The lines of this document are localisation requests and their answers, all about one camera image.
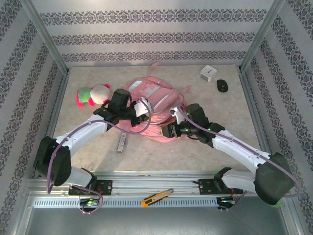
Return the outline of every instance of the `yellow box cutter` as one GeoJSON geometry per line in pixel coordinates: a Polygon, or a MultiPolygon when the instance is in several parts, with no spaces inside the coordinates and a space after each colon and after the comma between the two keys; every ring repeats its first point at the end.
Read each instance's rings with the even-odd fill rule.
{"type": "Polygon", "coordinates": [[[156,203],[156,202],[161,201],[162,199],[168,197],[172,192],[174,192],[174,190],[172,188],[170,188],[166,191],[163,191],[163,192],[160,192],[157,194],[153,194],[153,195],[143,199],[143,201],[141,202],[141,205],[143,207],[147,207],[149,205],[152,205],[153,203],[156,203]]]}

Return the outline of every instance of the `wall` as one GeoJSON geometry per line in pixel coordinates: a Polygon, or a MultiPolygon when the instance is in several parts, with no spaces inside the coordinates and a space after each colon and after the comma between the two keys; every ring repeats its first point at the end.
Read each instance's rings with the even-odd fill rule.
{"type": "Polygon", "coordinates": [[[312,27],[312,0],[286,1],[246,71],[270,149],[303,187],[294,202],[305,234],[313,234],[312,27]]]}
{"type": "Polygon", "coordinates": [[[63,75],[18,0],[0,0],[0,235],[10,231],[63,75]]]}
{"type": "Polygon", "coordinates": [[[68,67],[239,65],[272,2],[34,0],[68,67]]]}

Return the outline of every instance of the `table surface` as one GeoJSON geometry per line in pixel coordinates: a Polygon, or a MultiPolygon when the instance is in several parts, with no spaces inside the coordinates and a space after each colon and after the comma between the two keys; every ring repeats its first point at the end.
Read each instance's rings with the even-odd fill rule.
{"type": "MultiPolygon", "coordinates": [[[[199,103],[212,122],[224,126],[234,136],[259,148],[244,92],[234,65],[213,66],[218,70],[211,82],[200,78],[204,66],[157,66],[152,76],[172,84],[178,91],[192,88],[184,95],[187,104],[199,103]],[[217,90],[216,81],[224,79],[228,92],[217,90]]],[[[110,84],[111,93],[132,80],[145,77],[148,66],[77,67],[72,68],[61,106],[54,137],[74,129],[87,120],[100,105],[83,107],[76,104],[80,87],[110,84]]],[[[72,165],[90,171],[160,171],[160,170],[220,170],[228,166],[245,167],[229,155],[199,141],[179,139],[159,143],[141,135],[127,136],[126,149],[118,155],[121,133],[112,128],[84,145],[71,159],[72,165]]]]}

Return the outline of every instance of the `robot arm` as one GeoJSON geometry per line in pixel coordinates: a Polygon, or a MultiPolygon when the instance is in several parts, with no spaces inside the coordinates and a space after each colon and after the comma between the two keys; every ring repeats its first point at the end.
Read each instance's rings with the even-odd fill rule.
{"type": "Polygon", "coordinates": [[[49,136],[43,138],[33,165],[35,171],[47,178],[52,153],[59,147],[53,159],[51,183],[55,186],[69,183],[92,189],[96,177],[83,168],[72,167],[70,159],[82,146],[111,128],[106,122],[116,125],[120,120],[130,120],[131,125],[136,126],[146,121],[147,108],[149,112],[153,110],[150,103],[142,98],[144,104],[134,101],[129,105],[129,100],[131,95],[128,91],[117,89],[110,101],[95,110],[87,121],[74,130],[55,139],[49,136]]]}
{"type": "Polygon", "coordinates": [[[234,137],[221,125],[209,122],[199,104],[188,105],[186,112],[188,119],[209,132],[185,121],[184,116],[175,107],[171,110],[171,114],[176,116],[177,121],[162,128],[164,136],[168,138],[181,135],[196,136],[200,142],[228,154],[249,170],[236,171],[228,167],[224,168],[221,171],[222,175],[219,174],[219,179],[215,182],[218,188],[240,188],[251,191],[257,193],[266,203],[275,205],[294,186],[295,183],[289,176],[265,160],[274,162],[290,173],[284,156],[279,153],[271,155],[253,148],[234,137]]]}

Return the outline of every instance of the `green plush toy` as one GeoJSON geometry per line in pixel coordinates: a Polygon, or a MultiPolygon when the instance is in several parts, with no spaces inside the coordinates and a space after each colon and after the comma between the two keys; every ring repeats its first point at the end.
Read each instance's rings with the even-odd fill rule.
{"type": "Polygon", "coordinates": [[[90,106],[94,106],[94,104],[103,104],[110,98],[110,86],[106,85],[98,85],[93,88],[82,87],[77,91],[76,94],[76,102],[79,107],[82,107],[84,103],[87,103],[90,106]]]}

